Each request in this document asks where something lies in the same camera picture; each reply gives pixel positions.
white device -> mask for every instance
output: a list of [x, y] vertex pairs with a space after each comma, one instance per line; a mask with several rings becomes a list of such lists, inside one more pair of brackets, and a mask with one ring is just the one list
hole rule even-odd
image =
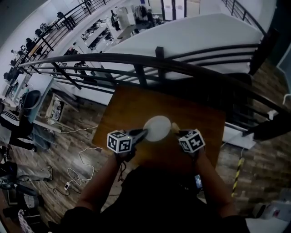
[[179, 144], [186, 153], [194, 153], [205, 146], [205, 142], [199, 130], [190, 130], [188, 134], [179, 139]]
[[132, 137], [118, 130], [107, 134], [107, 147], [115, 153], [131, 151]]

gray pants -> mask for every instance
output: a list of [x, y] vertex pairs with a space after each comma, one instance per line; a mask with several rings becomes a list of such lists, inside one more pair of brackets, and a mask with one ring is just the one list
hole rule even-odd
[[36, 143], [36, 146], [45, 150], [49, 149], [50, 144], [54, 142], [53, 134], [36, 124], [33, 124], [32, 132], [28, 137]]
[[17, 178], [21, 181], [44, 180], [50, 178], [50, 172], [47, 168], [39, 170], [28, 166], [17, 165]]

black t-shirt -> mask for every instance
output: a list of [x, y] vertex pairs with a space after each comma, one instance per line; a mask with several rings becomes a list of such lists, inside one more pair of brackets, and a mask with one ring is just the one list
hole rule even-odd
[[244, 218], [221, 218], [174, 177], [140, 167], [128, 174], [114, 204], [98, 214], [84, 207], [67, 211], [59, 232], [123, 228], [130, 231], [249, 232]]

shoe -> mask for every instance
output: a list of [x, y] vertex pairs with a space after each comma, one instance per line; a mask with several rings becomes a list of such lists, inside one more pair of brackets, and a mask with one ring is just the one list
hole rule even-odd
[[51, 166], [47, 166], [47, 170], [50, 172], [50, 177], [44, 178], [44, 181], [49, 182], [53, 180], [53, 168]]
[[33, 145], [33, 148], [31, 149], [31, 151], [37, 152], [37, 147], [35, 145]]

patterned fabric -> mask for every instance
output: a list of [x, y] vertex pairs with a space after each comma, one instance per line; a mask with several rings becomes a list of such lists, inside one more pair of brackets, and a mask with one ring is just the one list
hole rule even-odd
[[24, 233], [34, 233], [27, 221], [24, 219], [24, 211], [21, 209], [18, 212], [18, 219], [20, 222], [21, 229]]

